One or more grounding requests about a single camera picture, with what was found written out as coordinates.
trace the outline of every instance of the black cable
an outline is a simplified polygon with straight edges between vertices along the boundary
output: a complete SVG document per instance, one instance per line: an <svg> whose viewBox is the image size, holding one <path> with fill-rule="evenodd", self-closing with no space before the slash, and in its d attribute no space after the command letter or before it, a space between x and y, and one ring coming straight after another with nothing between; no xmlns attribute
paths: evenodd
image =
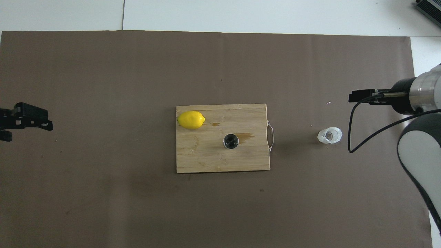
<svg viewBox="0 0 441 248"><path fill-rule="evenodd" d="M393 126L395 126L397 124L403 123L403 122L405 122L407 120L411 120L411 119L420 117L422 115L432 114L432 113L440 113L441 112L441 109L436 109L436 110L431 110L431 111L426 111L426 112L418 113L418 114L415 114L413 116L409 116L409 117L403 118L401 120L397 120L396 122L391 123L391 124L383 127L382 129L376 131L375 133L371 134L369 137L364 139L359 145L357 145L353 150L351 150L351 128L352 128L352 118L354 116L355 108L357 108L358 105L362 104L365 101L376 99L376 98L383 98L383 94L378 94L378 95L373 95L373 96L370 96L370 97L366 97L365 99L362 99L359 102L357 102L357 104L355 104L355 106L352 108L351 117L349 118L349 130L348 130L348 151L349 151L349 153L355 152L362 145L364 145L364 143L368 142L371 138L373 138L374 136L376 136L377 134L383 132L384 130L386 130L388 128L391 128L391 127L393 127Z"/></svg>

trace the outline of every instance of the clear plastic cup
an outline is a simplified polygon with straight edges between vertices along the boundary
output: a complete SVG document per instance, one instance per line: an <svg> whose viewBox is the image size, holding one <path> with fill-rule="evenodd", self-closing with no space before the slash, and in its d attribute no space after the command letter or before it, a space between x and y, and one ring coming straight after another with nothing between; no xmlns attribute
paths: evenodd
<svg viewBox="0 0 441 248"><path fill-rule="evenodd" d="M340 128L331 127L321 130L317 135L317 139L323 144L335 144L341 140L341 136L343 136L343 133Z"/></svg>

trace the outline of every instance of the small glass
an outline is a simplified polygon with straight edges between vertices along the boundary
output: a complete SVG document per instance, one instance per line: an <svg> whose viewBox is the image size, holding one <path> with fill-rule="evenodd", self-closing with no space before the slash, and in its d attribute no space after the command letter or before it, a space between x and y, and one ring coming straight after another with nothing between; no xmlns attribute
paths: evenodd
<svg viewBox="0 0 441 248"><path fill-rule="evenodd" d="M317 139L323 144L335 144L341 140L341 136L343 136L343 133L340 128L331 127L321 130L317 135Z"/></svg>
<svg viewBox="0 0 441 248"><path fill-rule="evenodd" d="M234 134L229 134L224 138L224 147L234 149L239 145L239 138Z"/></svg>

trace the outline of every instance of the stain on cutting board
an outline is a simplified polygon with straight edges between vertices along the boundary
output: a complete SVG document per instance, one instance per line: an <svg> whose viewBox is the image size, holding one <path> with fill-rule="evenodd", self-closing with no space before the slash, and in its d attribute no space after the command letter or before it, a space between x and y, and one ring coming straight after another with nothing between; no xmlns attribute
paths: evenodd
<svg viewBox="0 0 441 248"><path fill-rule="evenodd" d="M239 138L239 144L243 144L246 140L254 137L251 133L235 133L235 135Z"/></svg>

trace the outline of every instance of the wooden cutting board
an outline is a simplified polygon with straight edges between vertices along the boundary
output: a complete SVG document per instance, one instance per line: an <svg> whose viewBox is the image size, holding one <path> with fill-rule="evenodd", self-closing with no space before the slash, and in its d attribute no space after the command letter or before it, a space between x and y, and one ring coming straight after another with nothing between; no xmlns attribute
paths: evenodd
<svg viewBox="0 0 441 248"><path fill-rule="evenodd" d="M186 129L176 122L177 173L269 170L266 104L177 106L176 118L199 111L205 123ZM224 147L227 134L239 145Z"/></svg>

